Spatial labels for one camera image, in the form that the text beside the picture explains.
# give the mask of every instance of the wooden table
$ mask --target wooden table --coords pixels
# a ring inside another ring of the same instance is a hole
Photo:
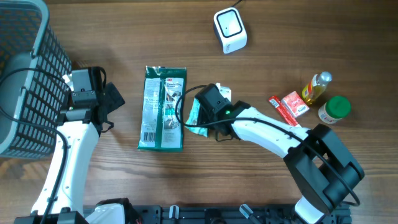
[[[229,1],[51,4],[50,24],[77,66],[101,65],[126,100],[109,119],[90,161],[85,204],[128,197],[134,205],[295,203],[284,162],[243,141],[218,143],[185,130],[182,153],[137,151],[145,66],[187,67],[187,88],[220,82],[262,113],[267,101],[300,91],[315,73],[333,81],[298,118],[313,128],[325,100],[346,96],[352,113],[331,126],[365,170],[355,188],[355,223],[398,218],[398,5],[394,1],[252,1],[238,5],[248,44],[222,53],[215,12]],[[189,112],[193,94],[186,101]],[[49,169],[43,161],[0,160],[0,222],[28,215]]]

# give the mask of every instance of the bottle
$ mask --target bottle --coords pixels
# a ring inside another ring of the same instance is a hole
[[[334,96],[319,108],[319,118],[326,124],[334,124],[351,111],[351,103],[343,96]]]
[[[326,87],[331,81],[331,73],[322,72],[315,74],[308,85],[303,89],[303,100],[307,105],[313,102],[326,90]]]

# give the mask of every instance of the green lid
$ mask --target green lid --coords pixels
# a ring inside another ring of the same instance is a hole
[[[343,96],[334,96],[326,103],[326,112],[332,118],[345,118],[351,111],[351,103]]]

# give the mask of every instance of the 3m packet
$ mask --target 3m packet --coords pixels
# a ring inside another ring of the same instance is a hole
[[[186,68],[146,66],[138,149],[182,151],[183,131],[175,117],[175,106],[185,92],[186,79]]]

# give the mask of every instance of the gray plastic basket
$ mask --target gray plastic basket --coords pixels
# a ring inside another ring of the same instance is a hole
[[[72,64],[49,26],[41,0],[0,2],[0,77],[18,68],[40,68],[62,77]],[[43,73],[26,71],[0,86],[0,106],[11,116],[56,128],[67,86]],[[0,156],[39,159],[55,149],[56,134],[17,124],[0,115]]]

